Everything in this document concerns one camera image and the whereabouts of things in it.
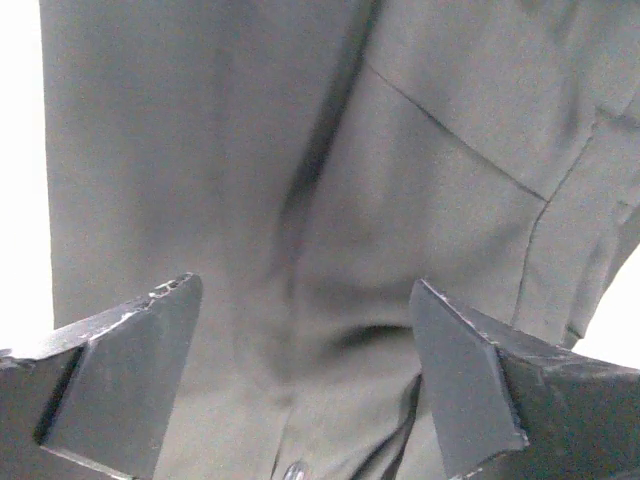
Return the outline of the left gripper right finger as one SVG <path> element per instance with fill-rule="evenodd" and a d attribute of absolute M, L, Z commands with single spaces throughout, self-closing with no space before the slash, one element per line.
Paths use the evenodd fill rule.
<path fill-rule="evenodd" d="M 451 479 L 635 479 L 639 373 L 576 354 L 425 281 L 410 315 Z"/>

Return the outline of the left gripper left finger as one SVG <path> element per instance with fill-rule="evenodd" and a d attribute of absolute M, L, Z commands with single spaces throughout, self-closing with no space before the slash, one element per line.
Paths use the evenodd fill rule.
<path fill-rule="evenodd" d="M 152 478 L 202 293 L 186 273 L 2 350 L 2 478 Z"/>

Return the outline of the black long sleeve shirt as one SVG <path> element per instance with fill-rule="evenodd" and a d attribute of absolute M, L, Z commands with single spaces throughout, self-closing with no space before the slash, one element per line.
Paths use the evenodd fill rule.
<path fill-rule="evenodd" d="M 581 339 L 639 242 L 635 1 L 45 1 L 54 311 L 204 296 L 156 477 L 439 479 L 413 284 Z"/>

